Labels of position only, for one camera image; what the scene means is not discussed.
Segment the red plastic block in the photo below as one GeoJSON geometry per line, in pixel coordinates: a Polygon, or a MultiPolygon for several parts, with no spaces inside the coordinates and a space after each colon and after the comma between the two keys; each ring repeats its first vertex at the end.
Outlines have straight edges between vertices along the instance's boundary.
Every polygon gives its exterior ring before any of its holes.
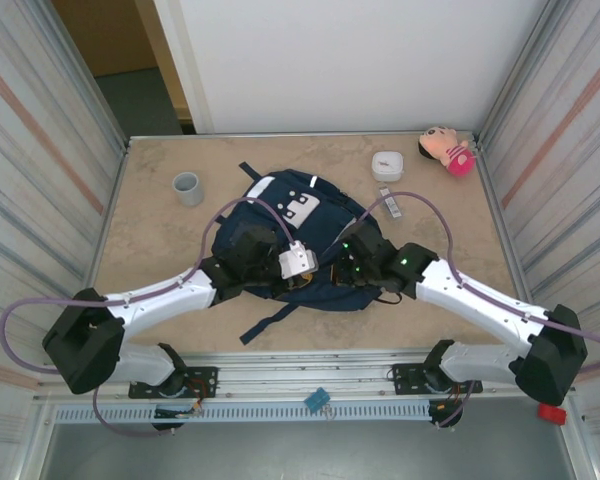
{"type": "Polygon", "coordinates": [[[539,403],[537,408],[537,416],[551,424],[564,426],[567,420],[567,412],[558,406],[539,403]]]}

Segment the brown wooden panel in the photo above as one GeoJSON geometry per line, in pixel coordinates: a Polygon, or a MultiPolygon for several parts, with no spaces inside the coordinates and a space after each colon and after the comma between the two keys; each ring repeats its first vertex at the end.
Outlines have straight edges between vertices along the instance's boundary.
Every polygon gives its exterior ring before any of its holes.
{"type": "Polygon", "coordinates": [[[157,67],[135,0],[51,0],[94,77],[157,67]]]}

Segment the navy blue school backpack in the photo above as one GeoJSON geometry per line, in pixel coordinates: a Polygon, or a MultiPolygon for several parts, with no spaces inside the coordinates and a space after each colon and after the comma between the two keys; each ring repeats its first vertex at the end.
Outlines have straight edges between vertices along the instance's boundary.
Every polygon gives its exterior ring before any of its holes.
{"type": "Polygon", "coordinates": [[[354,312],[365,309],[381,296],[378,288],[336,286],[330,279],[331,265],[339,252],[336,245],[339,236],[364,213],[359,203],[332,183],[315,175],[293,169],[261,175],[246,162],[241,163],[240,168],[252,178],[253,183],[244,194],[247,198],[245,202],[238,203],[228,216],[216,219],[219,229],[211,246],[212,254],[231,247],[242,233],[254,226],[273,231],[281,248],[287,245],[287,237],[281,226],[264,206],[252,201],[259,198],[277,210],[292,238],[312,250],[319,264],[312,273],[314,277],[310,284],[275,298],[263,288],[246,290],[259,298],[282,302],[284,306],[244,333],[240,337],[244,345],[299,307],[327,312],[354,312]]]}

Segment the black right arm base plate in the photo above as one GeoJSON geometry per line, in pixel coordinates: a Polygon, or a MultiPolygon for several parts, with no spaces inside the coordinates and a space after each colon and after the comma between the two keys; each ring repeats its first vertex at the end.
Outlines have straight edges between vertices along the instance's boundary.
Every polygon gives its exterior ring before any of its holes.
{"type": "Polygon", "coordinates": [[[468,391],[482,393],[481,381],[458,383],[451,380],[438,367],[426,368],[423,363],[394,364],[390,379],[397,395],[464,395],[468,391]]]}

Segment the grey plastic cup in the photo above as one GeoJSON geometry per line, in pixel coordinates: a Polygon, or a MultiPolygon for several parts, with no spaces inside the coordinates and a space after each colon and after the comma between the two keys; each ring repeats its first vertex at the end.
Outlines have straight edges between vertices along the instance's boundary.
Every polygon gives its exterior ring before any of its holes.
{"type": "Polygon", "coordinates": [[[194,207],[204,201],[199,177],[193,172],[182,172],[172,181],[172,187],[181,204],[194,207]]]}

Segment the blue binder clip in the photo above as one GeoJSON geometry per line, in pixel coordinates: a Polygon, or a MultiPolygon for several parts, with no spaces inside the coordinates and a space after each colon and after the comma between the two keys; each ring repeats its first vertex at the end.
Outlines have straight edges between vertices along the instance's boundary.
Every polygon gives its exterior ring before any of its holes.
{"type": "Polygon", "coordinates": [[[330,395],[322,388],[318,387],[313,393],[305,398],[304,404],[311,413],[316,413],[325,407],[330,401],[330,395]]]}

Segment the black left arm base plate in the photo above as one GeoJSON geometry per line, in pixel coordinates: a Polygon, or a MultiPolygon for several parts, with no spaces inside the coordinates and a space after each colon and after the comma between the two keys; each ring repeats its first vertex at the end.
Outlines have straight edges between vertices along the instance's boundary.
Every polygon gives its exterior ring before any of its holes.
{"type": "Polygon", "coordinates": [[[160,385],[135,382],[129,386],[131,399],[214,398],[218,385],[217,367],[187,367],[176,370],[160,385]]]}

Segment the aluminium mounting rail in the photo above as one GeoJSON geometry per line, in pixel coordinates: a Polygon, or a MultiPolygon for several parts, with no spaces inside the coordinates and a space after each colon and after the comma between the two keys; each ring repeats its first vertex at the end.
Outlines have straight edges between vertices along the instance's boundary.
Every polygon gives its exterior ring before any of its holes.
{"type": "Polygon", "coordinates": [[[215,400],[300,401],[316,388],[335,400],[388,399],[395,395],[389,369],[419,363],[426,348],[314,351],[246,351],[184,354],[191,366],[219,369],[215,400]]]}

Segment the pink plush doll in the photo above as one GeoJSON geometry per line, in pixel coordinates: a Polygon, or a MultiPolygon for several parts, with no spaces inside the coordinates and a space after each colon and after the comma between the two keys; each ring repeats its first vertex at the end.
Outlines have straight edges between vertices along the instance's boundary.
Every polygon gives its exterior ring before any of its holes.
{"type": "Polygon", "coordinates": [[[439,162],[448,173],[464,177],[474,168],[476,157],[466,140],[459,140],[454,129],[434,126],[419,136],[418,149],[422,156],[439,162]]]}

